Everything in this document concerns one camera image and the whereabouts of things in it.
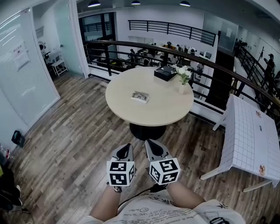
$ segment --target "table top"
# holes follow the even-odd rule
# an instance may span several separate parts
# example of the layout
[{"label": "table top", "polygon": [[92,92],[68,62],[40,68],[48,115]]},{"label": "table top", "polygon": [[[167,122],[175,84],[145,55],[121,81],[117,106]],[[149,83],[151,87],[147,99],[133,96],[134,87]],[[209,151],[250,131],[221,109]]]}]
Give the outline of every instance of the table top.
[{"label": "table top", "polygon": [[[176,75],[166,82],[154,77],[155,67],[138,67],[119,74],[106,89],[109,108],[120,118],[142,126],[163,126],[174,123],[190,111],[193,91],[189,84],[180,95],[181,82]],[[131,99],[134,91],[148,93],[147,103]]]},{"label": "table top", "polygon": [[280,149],[275,122],[253,105],[231,95],[227,103],[222,159],[255,175],[280,179]]}]

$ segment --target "black box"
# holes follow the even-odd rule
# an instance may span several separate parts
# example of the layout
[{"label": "black box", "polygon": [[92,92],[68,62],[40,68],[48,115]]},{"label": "black box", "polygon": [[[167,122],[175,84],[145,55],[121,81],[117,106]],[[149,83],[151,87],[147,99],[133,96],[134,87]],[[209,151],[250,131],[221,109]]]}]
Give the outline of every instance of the black box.
[{"label": "black box", "polygon": [[154,76],[158,77],[164,81],[171,80],[176,74],[177,73],[176,73],[175,68],[171,68],[166,65],[164,65],[154,71]]}]

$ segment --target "ceiling light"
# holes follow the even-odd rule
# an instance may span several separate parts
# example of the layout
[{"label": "ceiling light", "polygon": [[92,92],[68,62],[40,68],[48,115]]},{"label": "ceiling light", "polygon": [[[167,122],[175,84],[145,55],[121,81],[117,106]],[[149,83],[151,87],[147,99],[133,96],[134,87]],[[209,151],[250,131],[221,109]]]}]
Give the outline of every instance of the ceiling light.
[{"label": "ceiling light", "polygon": [[94,7],[94,6],[98,6],[100,5],[100,2],[98,1],[91,1],[89,4],[88,4],[88,7]]},{"label": "ceiling light", "polygon": [[140,1],[134,0],[131,4],[132,5],[140,5],[141,3],[140,3]]},{"label": "ceiling light", "polygon": [[190,3],[187,2],[187,1],[182,1],[182,2],[180,3],[180,5],[189,6],[189,7],[191,6]]}]

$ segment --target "wooden floor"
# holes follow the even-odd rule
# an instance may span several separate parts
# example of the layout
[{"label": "wooden floor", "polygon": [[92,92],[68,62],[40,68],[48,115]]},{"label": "wooden floor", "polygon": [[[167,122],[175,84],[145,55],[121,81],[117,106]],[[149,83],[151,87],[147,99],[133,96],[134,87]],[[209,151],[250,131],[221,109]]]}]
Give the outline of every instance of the wooden floor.
[{"label": "wooden floor", "polygon": [[[22,201],[36,224],[76,224],[89,214],[106,183],[106,161],[113,149],[134,145],[137,176],[124,189],[122,200],[150,187],[143,141],[130,133],[128,123],[114,115],[105,101],[107,83],[68,74],[55,81],[59,100],[28,132],[26,145],[12,164]],[[206,200],[217,199],[238,211],[247,223],[271,220],[280,211],[280,186],[243,193],[261,178],[231,169],[206,181],[200,176],[219,165],[224,131],[192,115],[169,125],[162,138],[177,157],[181,181]],[[6,215],[10,224],[25,224],[30,216]]]}]

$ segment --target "glass wall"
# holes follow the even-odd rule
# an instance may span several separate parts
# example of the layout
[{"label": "glass wall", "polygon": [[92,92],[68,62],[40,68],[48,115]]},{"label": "glass wall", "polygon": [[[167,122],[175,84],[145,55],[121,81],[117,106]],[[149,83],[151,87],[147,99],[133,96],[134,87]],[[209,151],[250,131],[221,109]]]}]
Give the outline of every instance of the glass wall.
[{"label": "glass wall", "polygon": [[114,13],[103,13],[79,19],[83,41],[116,39]]}]

